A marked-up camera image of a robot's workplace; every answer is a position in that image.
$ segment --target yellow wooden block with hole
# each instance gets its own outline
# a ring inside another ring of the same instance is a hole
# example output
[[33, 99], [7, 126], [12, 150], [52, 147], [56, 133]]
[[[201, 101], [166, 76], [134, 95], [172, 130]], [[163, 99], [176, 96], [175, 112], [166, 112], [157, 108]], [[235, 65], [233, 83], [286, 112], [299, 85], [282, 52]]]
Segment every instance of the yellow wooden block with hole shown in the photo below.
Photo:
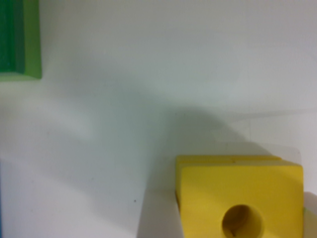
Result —
[[302, 167], [273, 156], [181, 156], [185, 238], [302, 238]]

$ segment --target green block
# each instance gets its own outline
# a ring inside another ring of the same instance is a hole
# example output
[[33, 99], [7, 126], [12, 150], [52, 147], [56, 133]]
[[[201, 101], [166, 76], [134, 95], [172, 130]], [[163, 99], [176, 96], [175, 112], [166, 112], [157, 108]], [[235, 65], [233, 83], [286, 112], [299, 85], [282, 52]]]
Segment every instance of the green block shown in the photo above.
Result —
[[0, 0], [0, 81], [42, 77], [39, 0]]

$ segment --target wooden block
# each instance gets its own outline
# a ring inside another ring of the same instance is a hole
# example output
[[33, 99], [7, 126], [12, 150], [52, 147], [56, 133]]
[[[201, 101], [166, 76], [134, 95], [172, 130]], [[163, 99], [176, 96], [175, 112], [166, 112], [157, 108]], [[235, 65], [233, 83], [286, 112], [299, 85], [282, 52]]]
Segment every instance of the wooden block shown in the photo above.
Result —
[[0, 80], [41, 78], [39, 0], [1, 0], [0, 19]]
[[272, 156], [182, 156], [185, 238], [302, 238], [302, 167]]

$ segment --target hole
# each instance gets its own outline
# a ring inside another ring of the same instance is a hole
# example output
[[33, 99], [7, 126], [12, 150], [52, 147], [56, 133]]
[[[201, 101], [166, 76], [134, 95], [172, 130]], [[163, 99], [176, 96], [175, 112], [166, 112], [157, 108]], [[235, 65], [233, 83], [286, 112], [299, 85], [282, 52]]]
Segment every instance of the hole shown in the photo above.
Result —
[[222, 228], [227, 238], [261, 238], [263, 225], [255, 209], [236, 205], [226, 212]]

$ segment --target white wall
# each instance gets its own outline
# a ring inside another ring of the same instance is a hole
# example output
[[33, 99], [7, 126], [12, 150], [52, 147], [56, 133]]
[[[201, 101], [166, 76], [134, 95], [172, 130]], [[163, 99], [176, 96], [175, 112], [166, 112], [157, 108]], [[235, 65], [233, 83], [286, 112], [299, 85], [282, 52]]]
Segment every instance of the white wall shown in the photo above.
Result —
[[42, 0], [1, 82], [4, 237], [136, 237], [178, 154], [275, 154], [317, 193], [317, 2]]

